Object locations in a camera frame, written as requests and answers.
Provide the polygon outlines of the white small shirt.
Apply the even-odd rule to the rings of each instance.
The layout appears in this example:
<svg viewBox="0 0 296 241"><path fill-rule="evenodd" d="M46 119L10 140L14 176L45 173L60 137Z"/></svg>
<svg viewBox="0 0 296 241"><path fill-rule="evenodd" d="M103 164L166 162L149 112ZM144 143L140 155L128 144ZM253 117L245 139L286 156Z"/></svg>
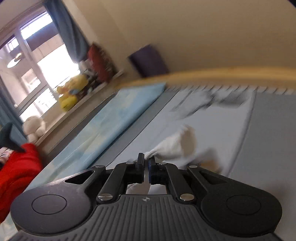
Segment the white small shirt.
<svg viewBox="0 0 296 241"><path fill-rule="evenodd" d="M147 161L149 158L154 157L157 163L173 163L183 170L190 165L196 165L220 174L222 167L219 164L216 151L210 148L201 154L196 154L196 146L195 129L184 125L176 133L161 141L152 150L144 153L144 159ZM126 194L132 195L166 193L165 185L149 184L148 163L145 164L144 182L141 184L130 184L126 190Z"/></svg>

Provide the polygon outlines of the wooden bed frame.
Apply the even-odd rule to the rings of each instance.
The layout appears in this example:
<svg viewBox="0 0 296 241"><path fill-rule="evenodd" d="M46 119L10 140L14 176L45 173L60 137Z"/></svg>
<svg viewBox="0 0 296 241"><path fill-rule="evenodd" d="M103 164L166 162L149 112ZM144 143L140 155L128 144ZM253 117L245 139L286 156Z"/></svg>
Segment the wooden bed frame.
<svg viewBox="0 0 296 241"><path fill-rule="evenodd" d="M295 68L284 67L223 67L174 72L139 80L120 81L116 89L165 83L168 87L194 86L259 86L295 89Z"/></svg>

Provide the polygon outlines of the blue curtain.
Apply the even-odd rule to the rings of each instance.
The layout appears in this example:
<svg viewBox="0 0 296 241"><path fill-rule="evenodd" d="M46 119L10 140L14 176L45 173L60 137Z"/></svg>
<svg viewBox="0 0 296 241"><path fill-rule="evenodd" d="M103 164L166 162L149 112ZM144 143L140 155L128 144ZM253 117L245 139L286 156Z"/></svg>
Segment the blue curtain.
<svg viewBox="0 0 296 241"><path fill-rule="evenodd" d="M62 1L43 1L73 62L87 59L89 44Z"/></svg>

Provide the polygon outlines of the purple box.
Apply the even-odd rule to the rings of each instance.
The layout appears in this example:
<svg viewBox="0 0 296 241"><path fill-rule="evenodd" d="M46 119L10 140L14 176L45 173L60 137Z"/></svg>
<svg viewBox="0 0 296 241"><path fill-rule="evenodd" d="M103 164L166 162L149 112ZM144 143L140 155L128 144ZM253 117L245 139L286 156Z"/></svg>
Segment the purple box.
<svg viewBox="0 0 296 241"><path fill-rule="evenodd" d="M160 53L153 45L146 45L128 56L129 61L142 78L169 73Z"/></svg>

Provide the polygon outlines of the red folded blanket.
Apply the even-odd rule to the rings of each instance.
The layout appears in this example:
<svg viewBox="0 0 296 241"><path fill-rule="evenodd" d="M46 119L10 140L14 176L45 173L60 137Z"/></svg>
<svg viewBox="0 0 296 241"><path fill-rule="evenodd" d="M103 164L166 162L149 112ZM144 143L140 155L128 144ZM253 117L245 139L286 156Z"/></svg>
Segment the red folded blanket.
<svg viewBox="0 0 296 241"><path fill-rule="evenodd" d="M25 152L13 151L1 168L1 222L10 212L10 206L42 171L43 163L37 147L26 143Z"/></svg>

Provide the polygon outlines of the light blue patterned quilt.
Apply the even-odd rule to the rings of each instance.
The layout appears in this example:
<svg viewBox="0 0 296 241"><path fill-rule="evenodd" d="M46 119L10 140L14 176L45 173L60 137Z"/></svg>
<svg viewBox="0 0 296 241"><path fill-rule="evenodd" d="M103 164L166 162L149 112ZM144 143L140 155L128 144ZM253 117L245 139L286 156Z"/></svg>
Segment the light blue patterned quilt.
<svg viewBox="0 0 296 241"><path fill-rule="evenodd" d="M121 89L34 178L27 190L73 175L96 158L164 92L165 84Z"/></svg>

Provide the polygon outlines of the dark red cushion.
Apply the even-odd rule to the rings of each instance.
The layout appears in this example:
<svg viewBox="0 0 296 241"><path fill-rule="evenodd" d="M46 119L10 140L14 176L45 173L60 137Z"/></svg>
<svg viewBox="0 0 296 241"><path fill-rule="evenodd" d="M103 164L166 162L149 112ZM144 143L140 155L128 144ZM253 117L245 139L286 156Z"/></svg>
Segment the dark red cushion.
<svg viewBox="0 0 296 241"><path fill-rule="evenodd" d="M98 75L98 80L109 83L116 75L117 69L107 52L96 43L93 43L88 50L87 56L92 69Z"/></svg>

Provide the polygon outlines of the deer print grey sheet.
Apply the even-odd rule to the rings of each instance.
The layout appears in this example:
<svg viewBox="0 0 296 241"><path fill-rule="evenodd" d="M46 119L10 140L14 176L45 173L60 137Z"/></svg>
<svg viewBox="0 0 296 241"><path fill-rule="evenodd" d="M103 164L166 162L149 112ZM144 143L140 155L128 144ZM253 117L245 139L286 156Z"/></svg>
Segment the deer print grey sheet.
<svg viewBox="0 0 296 241"><path fill-rule="evenodd" d="M196 137L194 153L170 163L184 169L189 163L213 161L215 170L226 172L242 142L253 101L250 90L180 90L155 117L144 117L144 127L107 167L134 160L190 126Z"/></svg>

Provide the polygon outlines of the white plush toy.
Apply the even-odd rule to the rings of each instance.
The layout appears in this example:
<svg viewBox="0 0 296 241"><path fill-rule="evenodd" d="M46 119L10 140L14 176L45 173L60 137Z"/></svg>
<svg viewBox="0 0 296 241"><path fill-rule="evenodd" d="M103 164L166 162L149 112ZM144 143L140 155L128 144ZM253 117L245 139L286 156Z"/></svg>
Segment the white plush toy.
<svg viewBox="0 0 296 241"><path fill-rule="evenodd" d="M23 123L23 132L27 141L35 144L46 133L46 123L38 116L31 116Z"/></svg>

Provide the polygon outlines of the yellow plush toy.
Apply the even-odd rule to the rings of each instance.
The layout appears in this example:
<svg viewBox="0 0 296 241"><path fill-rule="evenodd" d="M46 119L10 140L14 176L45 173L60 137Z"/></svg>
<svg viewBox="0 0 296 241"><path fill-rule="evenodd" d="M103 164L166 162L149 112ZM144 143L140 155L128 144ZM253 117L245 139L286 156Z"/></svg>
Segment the yellow plush toy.
<svg viewBox="0 0 296 241"><path fill-rule="evenodd" d="M67 81L63 86L57 87L59 94L59 104L64 112L68 112L78 102L78 93L88 84L85 74L79 74Z"/></svg>

